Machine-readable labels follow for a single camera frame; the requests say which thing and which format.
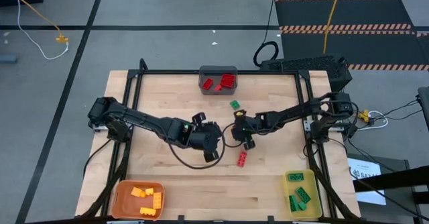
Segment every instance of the wooden tabletop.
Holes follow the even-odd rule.
[[[106,97],[123,98],[127,71],[111,71]],[[330,91],[325,72],[310,72],[314,96]],[[304,96],[305,85],[302,82]],[[129,107],[133,102],[130,94]],[[293,76],[239,75],[239,86],[232,96],[202,95],[197,74],[148,74],[143,76],[138,110],[156,117],[179,117],[191,120],[205,112],[209,121],[221,128],[234,121],[229,103],[237,100],[248,116],[261,111],[281,111],[298,104]],[[106,142],[106,131],[96,133],[91,153]],[[229,145],[238,144],[226,131]],[[342,142],[339,133],[330,138]],[[287,211],[281,175],[289,170],[308,169],[302,153],[304,132],[302,122],[287,123],[275,133],[254,135],[256,148],[249,150],[244,168],[237,167],[240,148],[227,148],[221,162],[207,170],[191,170],[179,163],[168,145],[154,133],[135,128],[127,179],[161,182],[166,188],[164,212],[160,219],[176,220],[266,220],[273,215],[277,221],[292,220]],[[98,153],[87,167],[76,214],[85,212],[106,184],[113,144]],[[178,155],[192,165],[204,165],[201,151],[180,150]],[[349,175],[347,156],[342,146],[334,142],[324,145],[332,187],[344,203],[360,216],[359,207]],[[329,216],[326,193],[320,184],[325,216]]]

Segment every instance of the orange bin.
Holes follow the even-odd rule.
[[[140,207],[154,207],[154,196],[149,195],[145,198],[132,196],[131,191],[134,187],[140,188],[143,191],[147,188],[153,188],[154,192],[162,194],[162,206],[161,209],[156,210],[155,216],[140,214]],[[146,219],[156,221],[161,217],[162,210],[164,209],[164,199],[165,190],[160,183],[122,180],[116,187],[111,214],[117,219]]]

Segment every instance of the white cable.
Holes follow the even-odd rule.
[[[379,111],[370,111],[370,112],[368,113],[368,117],[371,117],[371,113],[378,113],[378,114],[380,114],[380,115],[384,118],[384,122],[385,122],[385,123],[384,123],[383,125],[380,125],[380,126],[364,127],[364,128],[358,129],[358,131],[361,131],[361,130],[368,130],[368,129],[377,129],[377,128],[382,128],[382,127],[387,126],[387,124],[389,124],[389,120],[387,120],[387,118],[386,118],[382,113],[380,113]]]
[[[60,55],[58,55],[58,56],[55,56],[55,57],[52,57],[52,58],[48,58],[48,57],[46,57],[46,55],[45,55],[45,53],[43,52],[43,50],[42,50],[42,48],[39,46],[39,44],[37,44],[30,36],[29,36],[29,34],[25,31],[25,30],[23,30],[22,29],[22,27],[21,27],[21,23],[19,22],[20,21],[20,18],[21,18],[21,3],[19,2],[19,0],[17,0],[17,3],[18,3],[18,18],[17,18],[17,23],[18,23],[18,28],[22,31],[22,32],[24,32],[24,34],[25,35],[27,35],[27,37],[29,38],[29,40],[31,40],[32,42],[33,42],[33,44],[35,44],[38,48],[39,48],[39,50],[40,50],[40,52],[42,53],[42,55],[43,55],[43,57],[46,59],[46,60],[55,60],[55,59],[57,59],[57,58],[59,58],[59,57],[61,57],[63,54],[65,54],[67,51],[68,51],[68,42],[66,42],[66,49],[60,54]]]

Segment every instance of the yellow plastic container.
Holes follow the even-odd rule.
[[[289,181],[288,174],[303,173],[303,181]],[[286,200],[286,208],[288,209],[291,217],[295,219],[309,219],[319,218],[322,216],[322,207],[320,206],[319,194],[316,187],[316,179],[312,170],[297,170],[288,171],[282,177],[284,197]],[[304,188],[311,200],[306,203],[307,209],[305,211],[294,211],[290,210],[289,196],[295,195],[298,202],[301,202],[301,198],[296,194],[295,190],[298,188]]]

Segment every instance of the gray plastic container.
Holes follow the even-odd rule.
[[[215,91],[215,87],[221,83],[222,74],[232,74],[235,76],[233,88],[222,87],[221,91]],[[213,85],[209,90],[203,89],[203,84],[210,78]],[[198,79],[201,93],[204,95],[233,95],[238,86],[237,68],[235,66],[201,66],[200,78]]]

